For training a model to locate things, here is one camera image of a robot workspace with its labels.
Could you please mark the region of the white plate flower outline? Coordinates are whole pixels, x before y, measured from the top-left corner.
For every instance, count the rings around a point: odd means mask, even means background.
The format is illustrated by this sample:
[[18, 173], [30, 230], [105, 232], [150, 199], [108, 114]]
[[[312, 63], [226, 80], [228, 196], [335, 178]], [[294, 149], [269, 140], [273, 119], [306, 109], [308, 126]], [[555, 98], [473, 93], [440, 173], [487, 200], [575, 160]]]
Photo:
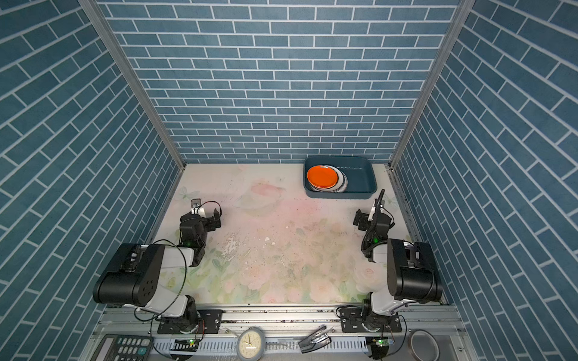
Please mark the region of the white plate flower outline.
[[344, 192], [344, 191], [346, 190], [347, 186], [348, 186], [348, 179], [347, 179], [345, 173], [342, 172], [342, 171], [340, 171], [340, 170], [339, 170], [338, 168], [336, 168], [336, 167], [333, 167], [333, 166], [331, 166], [331, 165], [328, 165], [328, 166], [331, 167], [331, 168], [333, 168], [333, 169], [338, 173], [338, 176], [339, 176], [340, 179], [339, 179], [339, 182], [338, 182], [338, 184], [337, 184], [336, 186], [334, 186], [334, 187], [332, 187], [332, 188], [330, 188], [330, 189], [328, 189], [328, 190], [319, 190], [319, 189], [316, 189], [316, 188], [312, 187], [312, 186], [309, 184], [309, 182], [307, 181], [308, 184], [311, 186], [311, 188], [314, 189], [314, 191], [317, 191], [317, 192], [322, 192], [322, 193], [342, 193], [342, 192]]

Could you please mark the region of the orange plate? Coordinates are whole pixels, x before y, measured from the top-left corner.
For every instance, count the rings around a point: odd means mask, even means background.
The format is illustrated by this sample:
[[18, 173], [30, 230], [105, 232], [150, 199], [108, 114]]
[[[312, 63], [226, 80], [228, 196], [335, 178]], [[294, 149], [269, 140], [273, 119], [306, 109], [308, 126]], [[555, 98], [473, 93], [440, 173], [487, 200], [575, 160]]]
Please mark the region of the orange plate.
[[309, 184], [319, 190], [328, 190], [339, 182], [338, 173], [327, 165], [316, 165], [306, 173]]

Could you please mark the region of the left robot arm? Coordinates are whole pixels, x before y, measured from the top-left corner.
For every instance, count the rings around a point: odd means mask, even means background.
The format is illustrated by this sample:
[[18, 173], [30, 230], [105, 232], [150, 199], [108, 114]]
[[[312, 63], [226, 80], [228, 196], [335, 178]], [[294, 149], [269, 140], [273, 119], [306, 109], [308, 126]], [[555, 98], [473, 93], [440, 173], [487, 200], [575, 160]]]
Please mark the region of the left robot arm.
[[167, 269], [197, 267], [204, 255], [208, 233], [221, 227], [222, 209], [208, 215], [199, 200], [180, 218], [176, 244], [159, 240], [151, 245], [125, 243], [119, 246], [93, 288], [93, 299], [105, 305], [129, 305], [152, 313], [163, 335], [217, 334], [223, 311], [198, 310], [185, 287], [173, 292], [160, 285]]

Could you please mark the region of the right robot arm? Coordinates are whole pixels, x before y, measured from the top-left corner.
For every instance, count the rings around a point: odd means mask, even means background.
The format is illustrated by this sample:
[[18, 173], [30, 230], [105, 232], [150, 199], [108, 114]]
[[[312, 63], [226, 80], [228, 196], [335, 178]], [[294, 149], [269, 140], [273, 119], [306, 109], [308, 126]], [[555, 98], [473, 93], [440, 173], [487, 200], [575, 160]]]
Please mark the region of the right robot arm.
[[370, 332], [400, 331], [397, 313], [411, 304], [439, 302], [443, 287], [431, 246], [388, 235], [393, 219], [373, 208], [356, 211], [353, 224], [365, 235], [361, 252], [371, 263], [386, 266], [387, 286], [368, 293], [361, 308], [361, 324]]

